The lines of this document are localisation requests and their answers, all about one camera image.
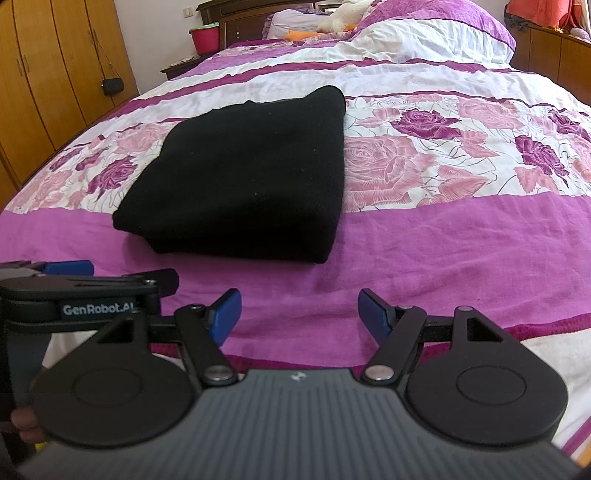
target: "black handbag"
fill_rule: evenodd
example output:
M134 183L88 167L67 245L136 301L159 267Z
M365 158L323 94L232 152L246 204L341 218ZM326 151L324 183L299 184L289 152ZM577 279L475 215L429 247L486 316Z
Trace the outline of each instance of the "black handbag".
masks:
M96 35L96 31L94 31L94 30L92 31L92 38L93 38L96 46L100 49L102 54L105 56L106 61L109 63L109 67L111 68L112 74L115 75L115 77L108 79L108 78L104 78L105 74L103 74L103 81L100 84L100 87L103 89L103 93L106 96L113 96L113 95L117 95L118 93L123 92L123 90L125 89L125 84L123 83L123 79L121 77L119 77L117 70L115 70L115 67L113 67L113 64L111 63L111 61L109 60L109 57L107 56L107 52L105 52L105 50L103 49L103 45L100 44L99 37Z
M125 88L125 84L121 78L104 79L100 86L103 89L103 93L107 96L113 96L123 92Z

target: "folded black cloth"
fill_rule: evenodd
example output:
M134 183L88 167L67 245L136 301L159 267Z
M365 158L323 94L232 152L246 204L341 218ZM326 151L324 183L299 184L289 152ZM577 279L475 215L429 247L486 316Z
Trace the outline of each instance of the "folded black cloth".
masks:
M159 253L324 263L345 176L345 99L247 102L176 125L113 214Z

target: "bed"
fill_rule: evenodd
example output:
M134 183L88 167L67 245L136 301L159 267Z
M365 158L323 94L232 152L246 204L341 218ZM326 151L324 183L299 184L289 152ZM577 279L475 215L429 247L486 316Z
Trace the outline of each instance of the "bed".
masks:
M237 287L243 313L223 350L240 370L363 365L376 344L357 317L361 288L430 314L473 305L562 375L569 406L554 441L588 461L591 108L510 68L514 48L467 0L376 0L348 33L223 50L49 162L0 215L0 261L88 258L98 275L173 267L180 289L165 314ZM323 85L347 100L327 263L157 255L114 230L112 213L178 122ZM56 339L50 354L81 338Z

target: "logo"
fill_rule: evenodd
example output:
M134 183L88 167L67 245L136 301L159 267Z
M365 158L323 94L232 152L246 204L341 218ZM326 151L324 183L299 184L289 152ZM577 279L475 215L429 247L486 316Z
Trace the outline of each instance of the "logo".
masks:
M308 375L306 375L304 372L296 372L291 374L290 378L295 382L303 382L306 378L308 378Z
M60 303L62 319L85 317L85 319L110 319L118 313L128 312L135 307L132 297L115 299L66 300Z
M94 315L96 313L127 312L127 310L131 310L133 307L133 302L125 302L121 306L118 303L114 305L105 305L104 303L101 303L100 305L92 305L88 303L84 307L73 307L72 305L64 305L63 312L64 315Z

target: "gray ribbed surface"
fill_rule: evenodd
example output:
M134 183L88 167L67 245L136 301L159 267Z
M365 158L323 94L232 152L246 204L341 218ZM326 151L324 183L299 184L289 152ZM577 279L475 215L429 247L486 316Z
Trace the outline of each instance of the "gray ribbed surface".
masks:
M207 390L187 418L141 446L52 444L20 470L31 480L558 480L578 468L551 445L478 452L414 423L396 394L348 370L251 370Z

